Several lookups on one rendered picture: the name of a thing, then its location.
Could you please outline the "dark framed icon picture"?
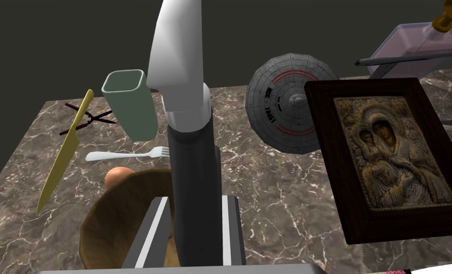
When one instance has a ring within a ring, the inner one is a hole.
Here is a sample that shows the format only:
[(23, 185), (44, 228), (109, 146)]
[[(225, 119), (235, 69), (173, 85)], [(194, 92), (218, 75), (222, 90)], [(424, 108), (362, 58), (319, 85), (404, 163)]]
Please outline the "dark framed icon picture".
[(452, 142), (417, 78), (308, 81), (349, 245), (452, 235)]

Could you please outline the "pink bottle with gold stopper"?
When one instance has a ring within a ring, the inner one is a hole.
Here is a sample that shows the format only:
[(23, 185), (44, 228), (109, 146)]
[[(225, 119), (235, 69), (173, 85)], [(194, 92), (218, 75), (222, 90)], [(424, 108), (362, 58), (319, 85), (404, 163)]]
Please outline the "pink bottle with gold stopper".
[(375, 53), (356, 61), (367, 66), (370, 78), (424, 78), (452, 57), (452, 0), (432, 22), (396, 26)]

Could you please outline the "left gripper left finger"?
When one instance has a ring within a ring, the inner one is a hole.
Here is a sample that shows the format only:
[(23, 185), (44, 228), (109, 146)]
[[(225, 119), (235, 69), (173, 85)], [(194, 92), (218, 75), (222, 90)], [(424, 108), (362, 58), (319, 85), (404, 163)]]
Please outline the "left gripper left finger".
[(171, 233), (169, 198), (156, 197), (150, 203), (134, 237), (123, 267), (163, 267)]

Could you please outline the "dark brown scissors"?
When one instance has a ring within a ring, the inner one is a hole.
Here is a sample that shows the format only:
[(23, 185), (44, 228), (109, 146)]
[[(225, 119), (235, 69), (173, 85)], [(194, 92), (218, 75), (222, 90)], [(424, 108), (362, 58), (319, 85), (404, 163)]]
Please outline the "dark brown scissors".
[[(72, 104), (69, 104), (69, 103), (65, 103), (65, 105), (67, 107), (75, 110), (75, 111), (79, 111), (79, 107), (77, 107), (75, 105), (72, 105)], [(86, 111), (85, 115), (87, 115), (89, 117), (89, 120), (87, 122), (85, 122), (85, 123), (82, 123), (82, 124), (78, 125), (76, 127), (76, 131), (80, 130), (82, 128), (85, 128), (86, 126), (88, 126), (89, 124), (91, 124), (94, 121), (108, 123), (108, 124), (117, 124), (116, 121), (112, 121), (112, 120), (108, 120), (108, 119), (104, 118), (105, 116), (107, 116), (107, 115), (109, 115), (111, 113), (113, 113), (113, 112), (110, 110), (110, 111), (107, 111), (107, 112), (103, 112), (103, 113), (101, 113), (101, 114), (99, 114), (99, 115), (94, 117), (94, 116), (92, 116), (92, 114), (90, 114), (88, 111)], [(60, 132), (59, 135), (60, 136), (66, 135), (68, 132), (69, 132), (69, 130), (65, 130), (65, 131)]]

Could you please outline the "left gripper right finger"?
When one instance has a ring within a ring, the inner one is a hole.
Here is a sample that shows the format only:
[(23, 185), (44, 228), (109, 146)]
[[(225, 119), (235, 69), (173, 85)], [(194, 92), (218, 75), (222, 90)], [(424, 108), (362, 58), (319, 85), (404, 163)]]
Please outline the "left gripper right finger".
[(222, 196), (223, 265), (246, 265), (238, 198)]

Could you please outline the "white fork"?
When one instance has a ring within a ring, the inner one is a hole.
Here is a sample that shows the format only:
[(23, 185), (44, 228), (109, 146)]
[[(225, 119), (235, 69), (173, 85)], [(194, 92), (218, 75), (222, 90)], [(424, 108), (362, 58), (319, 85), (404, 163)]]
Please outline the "white fork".
[(116, 158), (132, 158), (132, 157), (169, 157), (169, 149), (167, 147), (154, 147), (147, 153), (131, 154), (131, 153), (113, 153), (113, 152), (90, 152), (86, 155), (86, 161), (100, 161)]

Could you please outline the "grey model spaceship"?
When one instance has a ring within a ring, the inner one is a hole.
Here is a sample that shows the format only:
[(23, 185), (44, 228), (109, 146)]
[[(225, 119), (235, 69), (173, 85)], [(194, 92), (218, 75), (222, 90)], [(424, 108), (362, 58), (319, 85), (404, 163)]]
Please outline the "grey model spaceship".
[(336, 80), (324, 62), (288, 53), (270, 59), (252, 77), (246, 91), (246, 113), (261, 140), (283, 153), (320, 150), (305, 94), (308, 81)]

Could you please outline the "green square cup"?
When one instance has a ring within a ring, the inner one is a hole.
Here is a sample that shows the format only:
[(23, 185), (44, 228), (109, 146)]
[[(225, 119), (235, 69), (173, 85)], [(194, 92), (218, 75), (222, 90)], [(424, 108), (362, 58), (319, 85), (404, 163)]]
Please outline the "green square cup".
[(158, 122), (154, 100), (139, 69), (111, 72), (102, 93), (126, 135), (134, 142), (153, 140)]

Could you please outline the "yellow knife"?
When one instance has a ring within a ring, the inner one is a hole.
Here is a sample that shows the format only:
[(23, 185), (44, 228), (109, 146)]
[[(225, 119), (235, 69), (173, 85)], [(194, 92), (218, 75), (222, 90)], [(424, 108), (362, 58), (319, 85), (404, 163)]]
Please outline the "yellow knife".
[(76, 134), (76, 128), (80, 124), (82, 118), (84, 117), (85, 112), (87, 111), (88, 106), (90, 102), (93, 100), (93, 98), (94, 98), (93, 91), (89, 89), (68, 130), (67, 136), (64, 139), (61, 149), (57, 155), (57, 158), (55, 159), (55, 162), (51, 168), (47, 180), (41, 190), (36, 214), (38, 214), (43, 209), (45, 204), (50, 199), (52, 193), (54, 192), (58, 183), (62, 179), (64, 172), (66, 171), (71, 159), (73, 158), (79, 146), (79, 139)]

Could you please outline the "orange egg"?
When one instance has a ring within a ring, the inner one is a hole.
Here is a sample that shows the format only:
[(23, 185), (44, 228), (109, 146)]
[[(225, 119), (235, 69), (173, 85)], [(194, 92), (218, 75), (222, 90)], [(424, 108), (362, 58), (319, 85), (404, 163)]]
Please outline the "orange egg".
[(118, 166), (116, 168), (109, 170), (104, 180), (105, 189), (108, 190), (109, 188), (112, 187), (112, 185), (114, 185), (115, 183), (119, 182), (120, 180), (122, 180), (123, 178), (132, 173), (134, 173), (133, 170), (123, 166)]

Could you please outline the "brown wooden bowl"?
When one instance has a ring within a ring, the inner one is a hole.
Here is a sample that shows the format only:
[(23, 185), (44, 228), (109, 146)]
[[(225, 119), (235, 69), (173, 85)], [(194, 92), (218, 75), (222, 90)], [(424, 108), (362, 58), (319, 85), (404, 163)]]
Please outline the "brown wooden bowl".
[(116, 182), (92, 205), (80, 230), (79, 255), (85, 269), (120, 268), (155, 197), (170, 199), (172, 172), (152, 168)]

